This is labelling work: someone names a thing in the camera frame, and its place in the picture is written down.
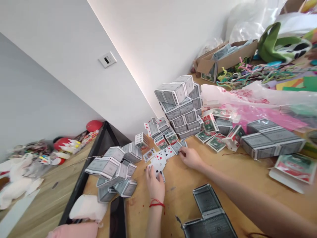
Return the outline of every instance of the pink fabric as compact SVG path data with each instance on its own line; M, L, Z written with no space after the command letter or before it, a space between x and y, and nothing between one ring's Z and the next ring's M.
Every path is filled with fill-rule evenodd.
M86 222L58 226L49 232L47 238L96 238L97 233L98 224Z

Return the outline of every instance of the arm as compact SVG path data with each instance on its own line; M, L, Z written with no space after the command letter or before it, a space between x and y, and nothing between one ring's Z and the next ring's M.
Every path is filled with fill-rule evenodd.
M152 199L157 199L161 203L164 202L165 197L165 184L163 181L162 173L159 174L158 180L155 177L154 169L146 167L146 182L150 193L150 203ZM153 206L149 210L148 226L146 229L147 238L160 238L161 237L161 217L162 206Z
M250 189L202 161L192 148L180 149L182 161L218 185L229 199L266 235L316 237L317 227L264 193Z

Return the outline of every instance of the red ribbon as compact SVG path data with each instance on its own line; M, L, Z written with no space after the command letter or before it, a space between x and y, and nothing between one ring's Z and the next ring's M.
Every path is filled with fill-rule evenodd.
M154 199L154 198L151 198L152 199L152 201L151 201L151 204L150 204L150 206L149 207L152 207L152 206L162 206L162 207L164 207L164 215L165 215L165 205L163 204L163 203L161 203L159 200L157 200L157 199Z

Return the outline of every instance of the right hand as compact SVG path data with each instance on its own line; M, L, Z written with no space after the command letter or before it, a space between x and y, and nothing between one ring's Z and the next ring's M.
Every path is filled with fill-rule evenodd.
M193 148L181 147L179 149L179 156L183 163L192 169L199 170L205 164L197 151Z

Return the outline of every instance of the hand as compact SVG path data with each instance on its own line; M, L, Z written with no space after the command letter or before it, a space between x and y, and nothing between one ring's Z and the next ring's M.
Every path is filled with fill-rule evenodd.
M205 165L205 162L203 162L197 151L193 148L181 147L179 155L183 163L192 169L199 170Z
M163 181L163 176L161 173L158 174L158 179L155 177L154 166L149 168L146 167L146 182L148 184L148 190L150 193L150 198L159 200L164 203L165 197L165 183Z

